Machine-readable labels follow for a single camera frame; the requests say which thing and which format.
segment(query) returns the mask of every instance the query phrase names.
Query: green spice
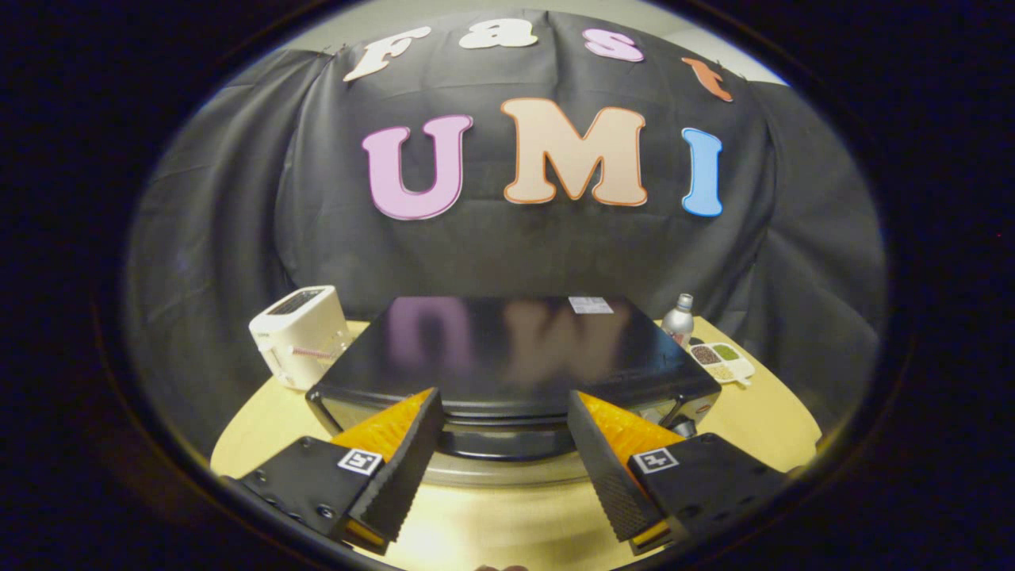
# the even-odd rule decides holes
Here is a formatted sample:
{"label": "green spice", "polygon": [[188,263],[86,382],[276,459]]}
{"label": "green spice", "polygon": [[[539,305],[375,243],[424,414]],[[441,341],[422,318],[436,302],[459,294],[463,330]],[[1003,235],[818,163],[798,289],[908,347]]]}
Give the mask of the green spice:
{"label": "green spice", "polygon": [[734,359],[740,359],[740,354],[733,351],[733,348],[728,346],[714,346],[712,349],[723,358],[724,361],[733,361]]}

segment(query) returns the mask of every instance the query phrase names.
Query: pink letter u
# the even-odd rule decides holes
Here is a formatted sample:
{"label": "pink letter u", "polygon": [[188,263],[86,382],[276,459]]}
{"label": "pink letter u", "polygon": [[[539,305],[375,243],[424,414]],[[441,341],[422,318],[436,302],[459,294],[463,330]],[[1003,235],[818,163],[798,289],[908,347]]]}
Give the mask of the pink letter u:
{"label": "pink letter u", "polygon": [[451,208],[462,194],[462,134],[472,127],[468,115],[431,119],[423,132],[433,138],[433,186],[413,192],[402,183],[402,143],[408,127],[392,127],[363,139],[369,161],[374,204],[399,220],[431,218]]}

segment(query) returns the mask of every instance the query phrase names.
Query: black lid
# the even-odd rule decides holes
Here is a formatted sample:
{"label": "black lid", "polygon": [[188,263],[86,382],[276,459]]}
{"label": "black lid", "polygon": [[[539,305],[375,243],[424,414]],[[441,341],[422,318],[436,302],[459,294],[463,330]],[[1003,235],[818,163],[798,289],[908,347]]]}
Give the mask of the black lid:
{"label": "black lid", "polygon": [[571,389],[629,407],[710,378],[626,299],[570,300],[399,298],[311,392],[383,408],[437,386],[450,422],[562,422]]}

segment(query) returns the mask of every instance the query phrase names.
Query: white label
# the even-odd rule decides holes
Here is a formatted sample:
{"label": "white label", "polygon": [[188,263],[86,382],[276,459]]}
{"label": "white label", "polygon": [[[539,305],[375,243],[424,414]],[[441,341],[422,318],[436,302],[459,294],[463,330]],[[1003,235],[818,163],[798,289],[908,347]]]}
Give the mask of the white label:
{"label": "white label", "polygon": [[469,28],[469,33],[458,45],[468,50],[477,48],[524,48],[539,40],[532,34],[532,23],[517,18],[486,20]]}
{"label": "white label", "polygon": [[634,461],[645,474],[652,474],[661,470],[671,469],[680,466],[680,462],[670,454],[666,448],[657,448],[634,455]]}
{"label": "white label", "polygon": [[613,313],[603,298],[567,298],[574,313]]}
{"label": "white label", "polygon": [[383,459],[381,454],[352,448],[338,461],[338,468],[369,476],[381,466]]}
{"label": "white label", "polygon": [[430,26],[424,25],[423,27],[410,29],[398,35],[378,40],[363,46],[363,57],[359,59],[359,63],[356,64],[356,67],[352,71],[345,74],[342,81],[352,81],[364,75],[381,71],[388,67],[389,62],[384,59],[385,56],[393,58],[401,56],[409,49],[409,44],[412,43],[413,39],[426,38],[429,32]]}

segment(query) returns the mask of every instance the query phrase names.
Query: table surface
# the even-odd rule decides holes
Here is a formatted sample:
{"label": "table surface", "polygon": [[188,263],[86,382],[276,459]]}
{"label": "table surface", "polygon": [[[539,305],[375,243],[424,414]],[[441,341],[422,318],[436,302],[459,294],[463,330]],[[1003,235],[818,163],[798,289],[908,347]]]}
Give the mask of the table surface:
{"label": "table surface", "polygon": [[[350,322],[349,330],[358,336],[366,326]],[[821,431],[793,392],[700,317],[694,318],[694,337],[730,344],[755,369],[748,387],[722,385],[699,433],[718,434],[781,472],[810,461]],[[331,435],[303,396],[269,379],[222,432],[211,470],[241,478],[301,436],[329,440]],[[524,488],[423,484],[388,553],[380,557],[356,551],[410,571],[473,571],[483,564],[497,569],[523,565],[529,571],[598,571],[640,559],[626,543],[616,541],[588,481]]]}

